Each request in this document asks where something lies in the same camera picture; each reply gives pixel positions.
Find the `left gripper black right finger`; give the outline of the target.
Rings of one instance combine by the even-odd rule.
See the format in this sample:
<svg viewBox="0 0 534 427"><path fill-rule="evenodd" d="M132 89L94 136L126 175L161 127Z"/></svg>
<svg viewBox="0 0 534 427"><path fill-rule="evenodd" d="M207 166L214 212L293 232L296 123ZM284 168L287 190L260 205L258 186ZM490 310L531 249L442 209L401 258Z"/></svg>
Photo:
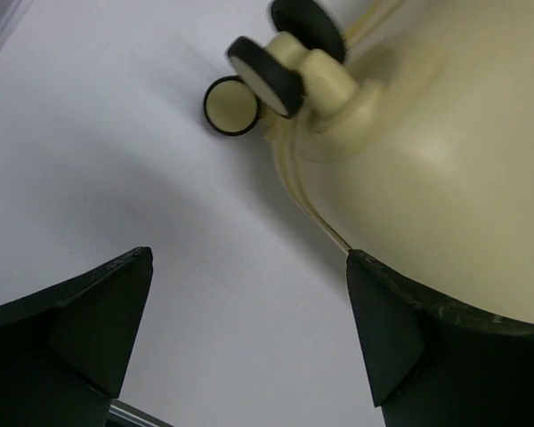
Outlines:
<svg viewBox="0 0 534 427"><path fill-rule="evenodd" d="M389 426L534 426L534 325L407 278L361 250L346 282Z"/></svg>

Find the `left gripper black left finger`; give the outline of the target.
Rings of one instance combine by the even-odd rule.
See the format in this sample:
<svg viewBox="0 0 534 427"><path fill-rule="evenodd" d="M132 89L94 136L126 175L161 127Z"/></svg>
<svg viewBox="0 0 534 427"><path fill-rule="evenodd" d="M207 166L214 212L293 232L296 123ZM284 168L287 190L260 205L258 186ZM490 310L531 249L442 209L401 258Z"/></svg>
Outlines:
<svg viewBox="0 0 534 427"><path fill-rule="evenodd" d="M153 276L136 247L0 305L0 426L102 426L121 392Z"/></svg>

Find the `yellow suitcase with black lining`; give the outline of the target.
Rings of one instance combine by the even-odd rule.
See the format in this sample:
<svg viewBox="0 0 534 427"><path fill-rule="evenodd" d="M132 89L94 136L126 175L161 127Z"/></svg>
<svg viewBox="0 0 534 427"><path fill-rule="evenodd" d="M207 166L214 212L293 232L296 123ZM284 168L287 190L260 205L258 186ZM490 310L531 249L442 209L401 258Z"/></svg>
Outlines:
<svg viewBox="0 0 534 427"><path fill-rule="evenodd" d="M340 29L275 1L206 91L219 133L263 124L291 198L345 251L534 324L534 1L375 1Z"/></svg>

